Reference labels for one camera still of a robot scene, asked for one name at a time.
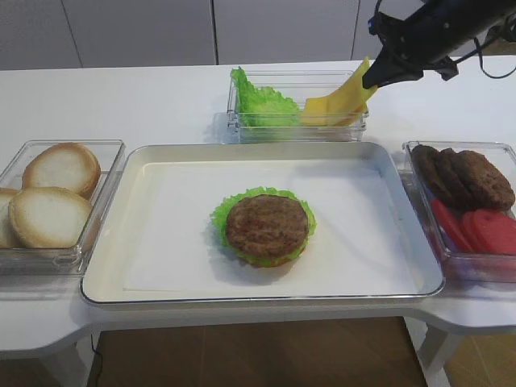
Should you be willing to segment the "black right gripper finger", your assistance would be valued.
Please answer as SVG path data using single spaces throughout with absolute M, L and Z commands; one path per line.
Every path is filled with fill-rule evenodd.
M 405 81 L 417 81 L 424 76 L 421 69 L 405 69 L 403 67 L 389 64 L 381 70 L 380 80 L 377 82 L 378 87 L 384 87 Z

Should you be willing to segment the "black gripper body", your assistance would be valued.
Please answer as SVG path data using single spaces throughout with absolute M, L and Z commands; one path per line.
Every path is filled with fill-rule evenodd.
M 377 10 L 371 34 L 403 68 L 435 71 L 448 81 L 458 74 L 449 54 L 489 24 L 487 6 L 422 6 L 404 20 Z

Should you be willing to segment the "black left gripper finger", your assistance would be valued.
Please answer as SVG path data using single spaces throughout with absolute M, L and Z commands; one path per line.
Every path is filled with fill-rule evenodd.
M 388 48 L 383 47 L 374 60 L 372 65 L 362 76 L 362 86 L 364 88 L 378 88 L 392 85 L 402 81 L 403 67 L 395 58 L 394 54 L 390 53 Z

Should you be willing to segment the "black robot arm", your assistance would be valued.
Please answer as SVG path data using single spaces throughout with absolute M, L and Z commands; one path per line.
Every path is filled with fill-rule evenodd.
M 515 20 L 514 1 L 427 1 L 403 20 L 380 8 L 378 1 L 368 21 L 369 33 L 380 40 L 382 49 L 362 77 L 365 89 L 417 81 L 426 71 L 448 81 L 458 75 L 459 63 L 491 43 L 477 45 L 458 60 L 450 57 L 452 52 L 497 22 L 505 23 L 502 32 L 509 31 Z

